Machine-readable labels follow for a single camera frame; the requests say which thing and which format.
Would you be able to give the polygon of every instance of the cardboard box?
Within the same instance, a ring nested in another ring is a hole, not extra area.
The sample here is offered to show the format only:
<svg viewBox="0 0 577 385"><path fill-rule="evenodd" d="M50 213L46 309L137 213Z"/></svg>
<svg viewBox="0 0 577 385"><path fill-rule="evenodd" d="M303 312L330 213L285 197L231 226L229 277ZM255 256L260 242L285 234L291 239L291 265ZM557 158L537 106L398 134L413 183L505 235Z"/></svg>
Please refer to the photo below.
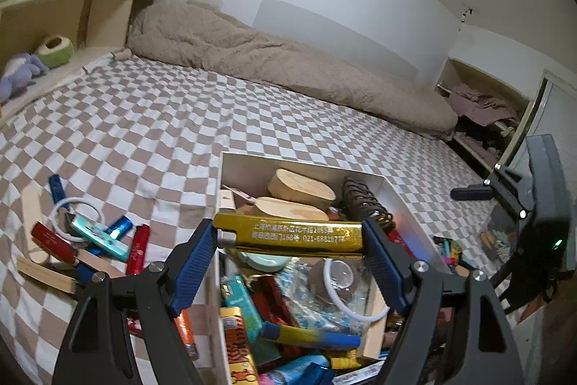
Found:
<svg viewBox="0 0 577 385"><path fill-rule="evenodd" d="M364 182L379 202L393 214L399 234L415 256L428 261L438 271L449 272L431 238L422 231L407 206L405 206L399 195L383 176L276 158L223 152L220 159L217 189L220 189L221 185L225 184L229 187L238 188L253 197L268 196L267 185L277 169L290 170L326 183L337 194L337 202L340 200L345 177L349 176ZM208 303L211 306L212 353L217 382L232 385L226 343L224 341L224 330L220 321L220 272L217 256L212 260L208 276L209 279L207 280L209 280L210 284Z"/></svg>

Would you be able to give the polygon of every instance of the checkered bedsheet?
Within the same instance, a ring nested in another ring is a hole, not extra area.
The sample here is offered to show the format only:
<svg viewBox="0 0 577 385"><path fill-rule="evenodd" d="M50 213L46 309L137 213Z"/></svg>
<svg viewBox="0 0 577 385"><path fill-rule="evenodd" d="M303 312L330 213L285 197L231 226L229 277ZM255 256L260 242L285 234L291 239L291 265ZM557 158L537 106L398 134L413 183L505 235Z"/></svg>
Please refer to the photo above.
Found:
<svg viewBox="0 0 577 385"><path fill-rule="evenodd" d="M460 240L493 272L476 237L492 206L450 200L452 187L480 179L445 143L274 86L110 58L0 130L0 334L34 382L50 383L75 302L16 270L26 250L24 187L38 183L47 215L48 177L58 173L68 196L86 197L106 221L125 214L150 223L149 263L213 215L219 156L229 149L384 175L427 234ZM190 316L202 352L196 365L210 377L206 298L201 286ZM144 342L133 338L133 346L143 383L155 383Z"/></svg>

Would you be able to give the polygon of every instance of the brown blanket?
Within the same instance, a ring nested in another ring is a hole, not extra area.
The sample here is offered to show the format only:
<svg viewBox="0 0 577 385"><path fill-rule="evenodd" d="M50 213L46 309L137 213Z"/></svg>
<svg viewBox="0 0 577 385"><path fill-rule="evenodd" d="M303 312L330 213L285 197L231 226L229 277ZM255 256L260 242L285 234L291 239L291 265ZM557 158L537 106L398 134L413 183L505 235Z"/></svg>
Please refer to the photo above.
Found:
<svg viewBox="0 0 577 385"><path fill-rule="evenodd" d="M336 59L292 40L268 35L203 0L157 0L132 25L128 47L137 55L257 83L273 83L338 105L440 134L457 115L433 90Z"/></svg>

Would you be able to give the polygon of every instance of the yellow lighter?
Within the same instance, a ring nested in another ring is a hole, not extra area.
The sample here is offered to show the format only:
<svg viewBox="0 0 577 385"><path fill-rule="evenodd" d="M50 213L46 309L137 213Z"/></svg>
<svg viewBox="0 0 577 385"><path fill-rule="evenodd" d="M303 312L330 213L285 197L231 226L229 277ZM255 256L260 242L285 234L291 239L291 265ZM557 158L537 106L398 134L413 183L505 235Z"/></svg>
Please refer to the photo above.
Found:
<svg viewBox="0 0 577 385"><path fill-rule="evenodd" d="M261 254L362 257L360 222L318 222L221 213L212 225L219 246Z"/></svg>

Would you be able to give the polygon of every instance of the stuffed toy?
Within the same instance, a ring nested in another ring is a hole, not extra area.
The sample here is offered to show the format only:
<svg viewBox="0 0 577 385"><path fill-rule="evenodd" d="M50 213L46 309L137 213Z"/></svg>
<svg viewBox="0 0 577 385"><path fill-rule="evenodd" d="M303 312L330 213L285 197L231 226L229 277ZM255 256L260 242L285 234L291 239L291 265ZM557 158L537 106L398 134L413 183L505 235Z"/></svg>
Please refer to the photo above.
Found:
<svg viewBox="0 0 577 385"><path fill-rule="evenodd" d="M22 92L33 77L48 71L48 67L35 54L22 53L13 56L4 68L0 78L0 104Z"/></svg>

